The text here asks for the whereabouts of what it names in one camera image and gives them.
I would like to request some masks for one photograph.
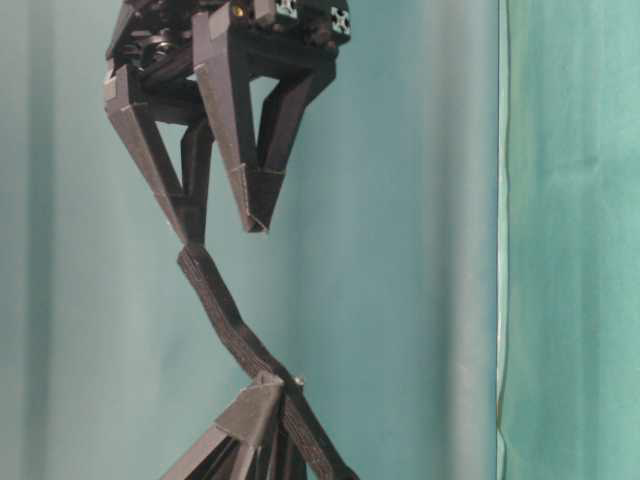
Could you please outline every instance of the green backdrop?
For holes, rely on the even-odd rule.
[[[638,478],[640,4],[506,4],[505,478]]]
[[[208,247],[362,478],[493,479],[497,4],[351,3],[272,233],[216,152]],[[3,478],[157,478],[248,382],[102,111],[118,4],[0,7]]]

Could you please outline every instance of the twisted black strap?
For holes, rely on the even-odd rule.
[[[244,323],[213,259],[202,245],[189,244],[178,264],[198,293],[222,343],[247,374],[265,370],[285,383],[282,423],[302,457],[321,480],[357,480],[344,463],[302,395],[300,386]]]

